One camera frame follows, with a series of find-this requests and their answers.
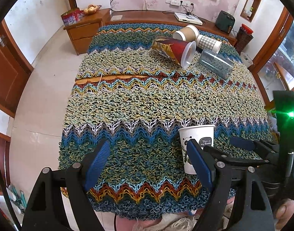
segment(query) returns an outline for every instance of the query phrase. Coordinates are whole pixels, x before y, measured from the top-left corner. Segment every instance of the electrical outlet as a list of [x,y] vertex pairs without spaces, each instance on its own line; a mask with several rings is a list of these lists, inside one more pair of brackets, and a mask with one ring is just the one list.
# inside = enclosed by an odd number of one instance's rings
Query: electrical outlet
[[191,6],[191,2],[190,1],[186,1],[186,0],[181,0],[182,1],[182,5],[183,6]]
[[172,0],[166,0],[166,3],[170,3]]
[[170,4],[175,6],[180,6],[181,5],[180,1],[181,0],[171,0]]

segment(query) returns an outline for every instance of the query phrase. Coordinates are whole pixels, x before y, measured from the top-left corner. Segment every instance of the checkered cup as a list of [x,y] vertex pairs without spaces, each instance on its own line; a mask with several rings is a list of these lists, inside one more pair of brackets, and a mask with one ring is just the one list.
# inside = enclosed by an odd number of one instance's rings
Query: checkered cup
[[201,49],[209,49],[218,54],[222,46],[222,42],[207,36],[199,35],[196,40],[196,45]]

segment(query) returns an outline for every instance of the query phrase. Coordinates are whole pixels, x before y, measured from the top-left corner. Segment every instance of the drawer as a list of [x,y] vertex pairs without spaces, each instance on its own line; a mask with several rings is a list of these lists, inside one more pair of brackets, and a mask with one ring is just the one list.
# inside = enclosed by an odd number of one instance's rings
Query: drawer
[[84,54],[87,52],[88,47],[92,41],[92,38],[93,37],[87,37],[72,41],[77,54]]
[[69,29],[72,40],[94,36],[99,29],[99,23],[85,24]]

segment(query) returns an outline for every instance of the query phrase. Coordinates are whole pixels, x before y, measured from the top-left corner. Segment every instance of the wooden nightstand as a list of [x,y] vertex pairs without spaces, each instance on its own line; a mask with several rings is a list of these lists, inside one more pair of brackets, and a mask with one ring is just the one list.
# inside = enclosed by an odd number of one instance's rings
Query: wooden nightstand
[[109,18],[110,9],[100,9],[93,15],[84,16],[78,23],[63,28],[68,32],[77,55],[87,52],[93,36]]

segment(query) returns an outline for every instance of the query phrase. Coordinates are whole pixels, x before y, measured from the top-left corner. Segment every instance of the knitted blanket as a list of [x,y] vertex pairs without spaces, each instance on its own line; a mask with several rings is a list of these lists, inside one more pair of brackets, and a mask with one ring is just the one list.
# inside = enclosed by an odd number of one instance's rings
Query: knitted blanket
[[[222,41],[219,54],[234,62],[226,81],[197,63],[199,53],[182,70],[150,49],[155,37],[171,37],[180,28],[115,24],[100,28],[91,42],[76,78],[91,80],[72,89],[59,161],[60,169],[67,168],[102,138],[111,142],[111,155],[88,193],[96,211],[146,220],[204,207],[209,192],[196,175],[184,173],[179,128],[214,124],[214,146],[249,159],[259,157],[231,146],[230,136],[271,138],[250,73],[226,38],[200,32]],[[114,74],[133,76],[105,79]]]

